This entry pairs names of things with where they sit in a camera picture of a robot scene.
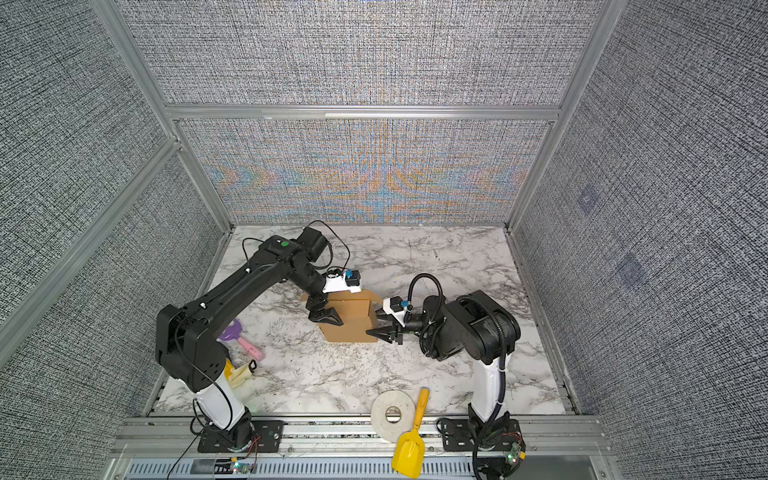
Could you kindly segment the brown cardboard box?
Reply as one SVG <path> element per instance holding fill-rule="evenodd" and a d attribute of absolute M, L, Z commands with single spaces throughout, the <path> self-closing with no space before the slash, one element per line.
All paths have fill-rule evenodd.
<path fill-rule="evenodd" d="M 377 343 L 367 331 L 377 327 L 376 310 L 381 302 L 381 297 L 370 290 L 331 293 L 327 307 L 337 311 L 343 325 L 320 323 L 319 328 L 330 343 Z"/>

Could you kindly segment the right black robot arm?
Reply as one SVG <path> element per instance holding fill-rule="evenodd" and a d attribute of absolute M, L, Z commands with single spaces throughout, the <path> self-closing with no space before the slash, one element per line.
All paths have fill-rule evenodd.
<path fill-rule="evenodd" d="M 461 352 L 469 354 L 474 365 L 467 430 L 483 449 L 511 431 L 506 372 L 521 338 L 511 313 L 477 290 L 453 301 L 441 293 L 430 295 L 418 308 L 409 298 L 386 298 L 376 317 L 383 324 L 367 330 L 370 337 L 401 344 L 405 335 L 412 334 L 422 354 L 439 362 Z"/>

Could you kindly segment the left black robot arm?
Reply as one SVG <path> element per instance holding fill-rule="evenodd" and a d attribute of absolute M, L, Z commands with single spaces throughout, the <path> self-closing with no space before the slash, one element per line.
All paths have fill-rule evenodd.
<path fill-rule="evenodd" d="M 341 326 L 341 316 L 327 306 L 326 279 L 314 266 L 328 245 L 325 236 L 310 227 L 296 239 L 274 235 L 208 293 L 158 313 L 156 360 L 193 393 L 193 405 L 207 418 L 203 434 L 219 438 L 223 448 L 241 451 L 253 433 L 250 412 L 226 379 L 220 335 L 256 298 L 283 280 L 308 295 L 310 321 Z"/>

